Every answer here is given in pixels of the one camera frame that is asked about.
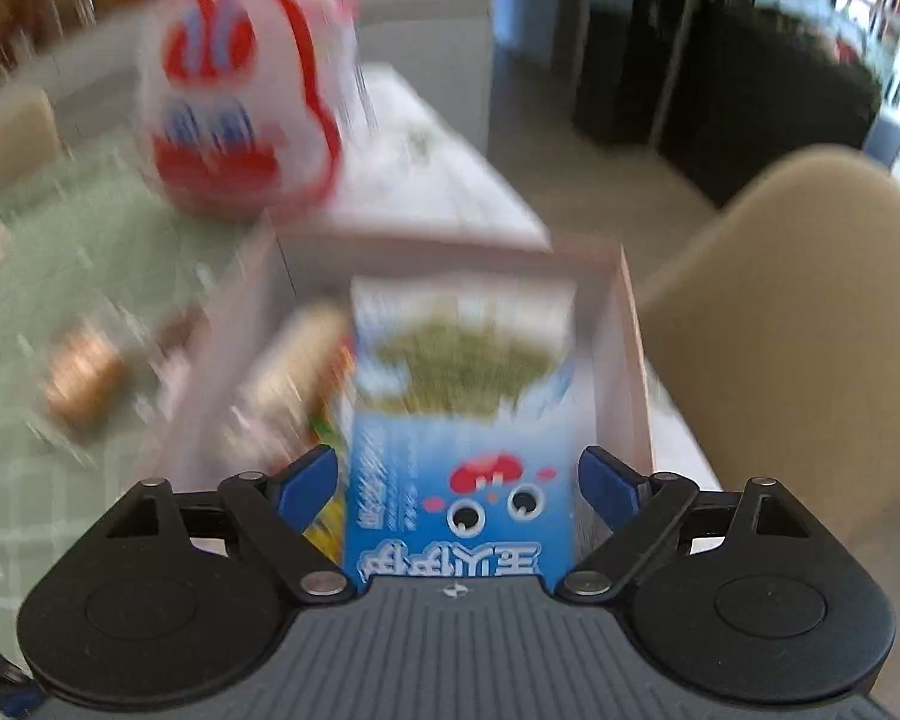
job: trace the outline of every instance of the cardboard box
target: cardboard box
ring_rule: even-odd
[[[233,472],[216,457],[217,426],[234,391],[296,306],[349,295],[354,276],[420,279],[459,272],[576,284],[575,346],[591,360],[594,439],[643,474],[653,472],[643,356],[626,261],[605,239],[557,239],[552,250],[377,234],[262,227],[207,310],[194,369],[160,446],[156,472],[175,490],[200,490]],[[587,442],[581,442],[578,452]],[[578,511],[578,533],[596,515]]]

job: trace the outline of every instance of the checkered tablecloth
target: checkered tablecloth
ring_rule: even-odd
[[[29,428],[50,345],[108,301],[144,324],[202,301],[247,230],[165,204],[128,133],[1,194],[0,220],[10,233],[0,259],[0,650],[23,664],[17,608],[135,479],[156,389],[141,365],[106,429],[74,454]]]

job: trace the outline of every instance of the beige chair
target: beige chair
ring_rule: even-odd
[[[637,307],[725,487],[776,477],[845,539],[900,501],[900,189],[885,170],[835,146],[782,160]]]
[[[0,90],[0,190],[53,162],[63,151],[53,108],[37,86]]]

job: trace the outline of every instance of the floor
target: floor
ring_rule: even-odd
[[[496,60],[490,162],[550,228],[620,240],[639,289],[641,280],[717,218],[706,199],[652,152],[597,148],[574,132],[571,97],[559,81],[504,53]],[[665,446],[664,451],[687,449],[687,436],[679,435],[682,420],[670,423],[666,436],[655,426],[658,456]],[[834,490],[839,494],[839,483]],[[874,697],[900,718],[900,506],[850,549],[898,615],[895,648]]]

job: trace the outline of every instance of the gray gripper base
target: gray gripper base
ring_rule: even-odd
[[[34,715],[113,716],[58,699]],[[646,664],[612,614],[555,601],[532,577],[376,579],[354,603],[301,613],[274,656],[232,688],[187,707],[132,716],[890,720],[863,696],[780,710],[708,700]]]

